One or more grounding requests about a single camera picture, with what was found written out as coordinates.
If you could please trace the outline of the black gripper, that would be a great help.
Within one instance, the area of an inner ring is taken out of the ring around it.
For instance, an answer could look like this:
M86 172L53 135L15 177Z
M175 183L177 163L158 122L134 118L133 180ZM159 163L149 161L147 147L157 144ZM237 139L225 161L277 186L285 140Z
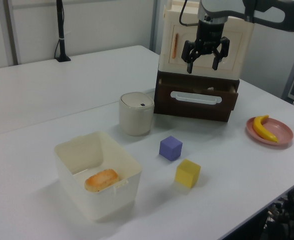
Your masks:
M212 68L216 71L223 58L228 56L230 40L222 37L224 24L209 24L199 21L196 41L186 40L181 58L187 63L187 72L192 73L193 63L204 54L214 54Z

